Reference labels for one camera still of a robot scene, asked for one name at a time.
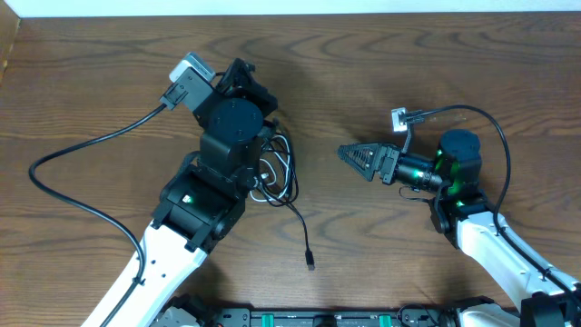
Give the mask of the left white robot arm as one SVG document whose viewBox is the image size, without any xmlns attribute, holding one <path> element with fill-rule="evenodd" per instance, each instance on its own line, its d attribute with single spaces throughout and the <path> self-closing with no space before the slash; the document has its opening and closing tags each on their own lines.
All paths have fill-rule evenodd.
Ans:
<svg viewBox="0 0 581 327">
<path fill-rule="evenodd" d="M 223 74 L 188 54 L 170 74 L 160 101 L 184 104 L 202 128 L 160 193 L 153 219 L 134 254 L 85 320 L 87 326 L 148 326 L 182 282 L 198 269 L 245 210 L 259 184 L 266 116 L 277 100 L 258 84 L 255 67 L 239 58 Z"/>
</svg>

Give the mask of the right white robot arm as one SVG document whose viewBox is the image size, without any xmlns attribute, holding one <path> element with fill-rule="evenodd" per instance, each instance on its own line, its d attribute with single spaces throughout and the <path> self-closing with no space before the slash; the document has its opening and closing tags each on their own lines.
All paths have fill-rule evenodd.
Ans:
<svg viewBox="0 0 581 327">
<path fill-rule="evenodd" d="M 444 133 L 434 160 L 394 144 L 342 145 L 338 157 L 370 181 L 433 193 L 427 201 L 438 233 L 471 257 L 515 304 L 504 311 L 485 297 L 446 309 L 440 326 L 577 326 L 580 282 L 522 240 L 479 187 L 480 141 L 467 130 Z"/>
</svg>

